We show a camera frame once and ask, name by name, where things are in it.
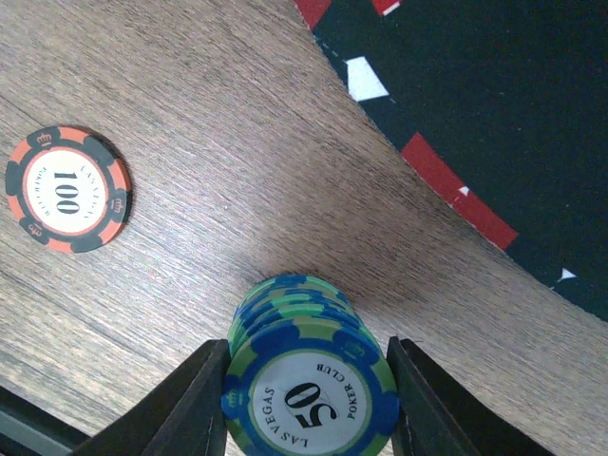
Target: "blue poker chip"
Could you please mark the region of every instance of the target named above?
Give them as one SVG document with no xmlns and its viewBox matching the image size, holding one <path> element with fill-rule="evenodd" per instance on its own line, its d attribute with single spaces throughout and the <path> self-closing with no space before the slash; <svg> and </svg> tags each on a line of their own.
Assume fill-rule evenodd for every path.
<svg viewBox="0 0 608 456">
<path fill-rule="evenodd" d="M 240 346 L 253 334 L 264 329 L 267 325 L 278 320 L 290 319 L 297 316 L 312 316 L 315 318 L 327 318 L 348 325 L 354 330 L 363 333 L 374 344 L 375 339 L 369 333 L 363 322 L 355 313 L 347 313 L 340 307 L 335 307 L 329 299 L 290 300 L 289 296 L 283 296 L 273 302 L 256 307 L 243 318 L 237 326 L 231 341 L 230 351 L 234 354 Z"/>
<path fill-rule="evenodd" d="M 284 294 L 300 293 L 303 290 L 307 290 L 306 293 L 310 293 L 311 295 L 323 295 L 334 298 L 344 308 L 349 309 L 351 307 L 346 296 L 325 280 L 312 275 L 286 274 L 278 275 L 258 283 L 238 305 L 234 317 L 236 319 L 240 314 L 261 301 L 280 297 Z"/>
<path fill-rule="evenodd" d="M 221 406 L 247 455 L 375 456 L 399 414 L 382 353 L 360 332 L 314 317 L 279 320 L 237 351 Z"/>
</svg>

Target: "crown emblem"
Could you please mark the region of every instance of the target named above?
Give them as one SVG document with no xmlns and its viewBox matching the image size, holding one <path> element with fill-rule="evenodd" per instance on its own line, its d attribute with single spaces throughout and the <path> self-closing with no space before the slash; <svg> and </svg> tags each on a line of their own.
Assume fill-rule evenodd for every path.
<svg viewBox="0 0 608 456">
<path fill-rule="evenodd" d="M 224 395 L 224 397 L 228 401 L 228 405 L 231 409 L 238 407 L 238 405 L 240 404 L 240 394 L 238 394 L 238 391 L 231 389 L 230 392 Z"/>
<path fill-rule="evenodd" d="M 36 138 L 36 141 L 40 145 L 48 145 L 48 144 L 50 144 L 52 139 L 53 139 L 53 137 L 50 136 L 48 133 L 42 133 L 38 138 Z"/>
</svg>

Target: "poker chip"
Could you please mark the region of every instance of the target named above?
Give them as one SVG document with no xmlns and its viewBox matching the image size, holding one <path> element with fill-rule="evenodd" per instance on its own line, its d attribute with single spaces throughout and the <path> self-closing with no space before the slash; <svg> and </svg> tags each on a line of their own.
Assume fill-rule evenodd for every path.
<svg viewBox="0 0 608 456">
<path fill-rule="evenodd" d="M 375 455 L 397 421 L 395 381 L 349 300 L 310 275 L 257 284 L 228 332 L 222 409 L 247 455 Z"/>
<path fill-rule="evenodd" d="M 247 455 L 376 455 L 399 412 L 382 353 L 348 325 L 279 320 L 234 355 L 221 399 Z"/>
<path fill-rule="evenodd" d="M 285 294 L 315 294 L 315 292 L 329 298 L 335 298 L 336 301 L 344 304 L 344 307 L 350 307 L 349 300 L 344 294 L 325 280 L 311 275 L 285 274 L 272 277 L 257 284 L 238 305 L 235 317 L 264 299 L 272 299 Z"/>
<path fill-rule="evenodd" d="M 115 238 L 131 206 L 123 161 L 105 139 L 82 128 L 42 128 L 21 141 L 6 172 L 9 207 L 48 248 L 87 252 Z"/>
<path fill-rule="evenodd" d="M 373 336 L 369 333 L 363 322 L 355 315 L 343 312 L 319 301 L 288 301 L 289 305 L 283 307 L 263 307 L 258 313 L 252 314 L 237 328 L 234 336 L 232 350 L 236 352 L 252 334 L 275 321 L 295 318 L 298 316 L 312 316 L 339 321 L 356 331 L 361 332 L 375 344 Z"/>
</svg>

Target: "white marking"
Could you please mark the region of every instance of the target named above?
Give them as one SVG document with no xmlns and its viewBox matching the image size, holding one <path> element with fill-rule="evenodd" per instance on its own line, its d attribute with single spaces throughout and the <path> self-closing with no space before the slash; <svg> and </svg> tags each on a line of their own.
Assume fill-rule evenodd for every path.
<svg viewBox="0 0 608 456">
<path fill-rule="evenodd" d="M 357 57 L 347 60 L 346 65 L 349 69 L 349 93 L 356 102 L 389 95 L 376 73 L 371 69 L 368 59 Z"/>
<path fill-rule="evenodd" d="M 406 415 L 406 429 L 408 430 L 408 440 L 409 440 L 409 453 L 414 454 L 414 443 L 411 438 L 411 428 L 409 427 L 409 418 Z"/>
<path fill-rule="evenodd" d="M 558 283 L 560 283 L 562 280 L 567 280 L 568 278 L 576 278 L 576 276 L 576 274 L 572 274 L 567 269 L 561 268 L 561 277 L 560 280 L 558 280 Z"/>
<path fill-rule="evenodd" d="M 387 16 L 387 15 L 391 14 L 393 11 L 395 11 L 396 9 L 398 9 L 400 5 L 401 5 L 401 2 L 393 3 L 391 6 L 389 6 L 384 11 L 382 11 L 382 14 Z"/>
</svg>

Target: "red marking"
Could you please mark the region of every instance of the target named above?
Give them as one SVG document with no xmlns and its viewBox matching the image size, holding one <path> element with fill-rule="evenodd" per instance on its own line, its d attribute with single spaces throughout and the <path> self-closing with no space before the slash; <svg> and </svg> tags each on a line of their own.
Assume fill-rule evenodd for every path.
<svg viewBox="0 0 608 456">
<path fill-rule="evenodd" d="M 102 244 L 106 245 L 110 240 L 115 238 L 124 228 L 123 223 L 117 223 L 114 220 L 108 222 L 104 230 L 99 234 Z"/>
<path fill-rule="evenodd" d="M 72 128 L 70 126 L 60 126 L 59 132 L 61 133 L 61 137 L 63 139 L 72 140 L 75 143 L 84 144 L 87 136 L 90 136 L 83 130 L 79 130 L 78 128 Z"/>
<path fill-rule="evenodd" d="M 373 7 L 376 8 L 378 14 L 384 15 L 384 11 L 389 10 L 391 8 L 395 9 L 399 5 L 401 5 L 401 1 L 395 0 L 371 0 L 373 3 Z"/>
<path fill-rule="evenodd" d="M 21 160 L 26 156 L 29 152 L 30 147 L 28 144 L 28 140 L 22 140 L 17 144 L 15 150 L 12 152 L 9 160 L 13 160 L 14 162 L 21 163 Z"/>
<path fill-rule="evenodd" d="M 73 254 L 72 248 L 67 242 L 62 242 L 57 239 L 49 239 L 47 247 L 57 252 L 63 252 L 64 254 Z"/>
<path fill-rule="evenodd" d="M 121 159 L 116 159 L 108 166 L 108 169 L 110 176 L 112 176 L 112 180 L 114 181 L 114 188 L 117 190 L 126 190 L 127 192 L 131 190 L 131 179 L 129 178 L 129 173 L 126 171 L 126 166 L 124 166 Z"/>
<path fill-rule="evenodd" d="M 506 249 L 517 232 L 481 201 L 473 192 L 465 196 L 459 189 L 465 186 L 435 153 L 420 133 L 416 133 L 401 151 L 401 157 L 451 207 L 471 223 L 484 237 L 501 249 Z"/>
<path fill-rule="evenodd" d="M 321 20 L 331 3 L 332 0 L 295 0 L 295 4 L 309 29 L 314 29 L 314 26 Z"/>
</svg>

